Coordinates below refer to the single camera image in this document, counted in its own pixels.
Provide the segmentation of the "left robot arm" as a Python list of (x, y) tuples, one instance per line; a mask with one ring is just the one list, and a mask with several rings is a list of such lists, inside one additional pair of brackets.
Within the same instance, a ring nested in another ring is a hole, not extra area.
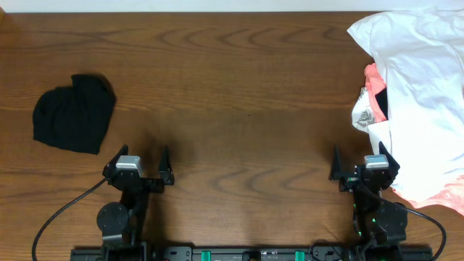
[(109, 185), (122, 192), (120, 201), (104, 205), (96, 218), (102, 233), (104, 260), (151, 260), (150, 244), (141, 240), (151, 194), (161, 194), (175, 183), (167, 148), (162, 151), (158, 178), (143, 177), (139, 156), (131, 156), (128, 146), (105, 165), (102, 175)]

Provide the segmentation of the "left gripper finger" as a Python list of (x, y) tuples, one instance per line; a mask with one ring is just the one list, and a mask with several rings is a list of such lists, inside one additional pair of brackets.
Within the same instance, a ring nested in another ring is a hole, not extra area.
[(159, 161), (158, 173), (171, 173), (168, 148), (164, 147)]
[(105, 165), (105, 170), (114, 170), (116, 168), (117, 161), (121, 156), (128, 154), (128, 145), (124, 144), (119, 152)]

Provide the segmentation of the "white t-shirt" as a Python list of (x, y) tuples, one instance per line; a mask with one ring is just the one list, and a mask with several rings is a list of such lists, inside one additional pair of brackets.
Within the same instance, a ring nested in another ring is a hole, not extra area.
[(393, 189), (437, 195), (463, 176), (463, 11), (382, 12), (347, 32), (386, 83)]

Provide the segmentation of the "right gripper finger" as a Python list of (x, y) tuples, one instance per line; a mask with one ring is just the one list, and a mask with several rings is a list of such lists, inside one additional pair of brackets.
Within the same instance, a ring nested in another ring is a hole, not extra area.
[(397, 176), (398, 171), (400, 169), (399, 163), (393, 158), (393, 156), (388, 152), (384, 143), (380, 141), (379, 145), (379, 153), (386, 156), (387, 162), (389, 163), (389, 173), (390, 176)]
[(341, 158), (339, 154), (339, 149), (337, 146), (335, 146), (333, 150), (333, 159), (332, 159), (331, 169), (329, 173), (329, 180), (330, 181), (339, 180), (341, 177), (341, 173), (342, 173)]

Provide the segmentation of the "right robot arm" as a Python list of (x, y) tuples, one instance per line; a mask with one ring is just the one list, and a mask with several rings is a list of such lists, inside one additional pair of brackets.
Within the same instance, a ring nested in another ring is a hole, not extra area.
[(406, 239), (407, 212), (401, 204), (381, 197), (400, 169), (383, 143), (379, 153), (368, 155), (352, 170), (342, 167), (339, 149), (333, 151), (329, 179), (339, 183), (341, 192), (354, 198), (352, 222), (359, 236), (356, 245), (343, 253), (344, 260), (401, 260), (398, 243)]

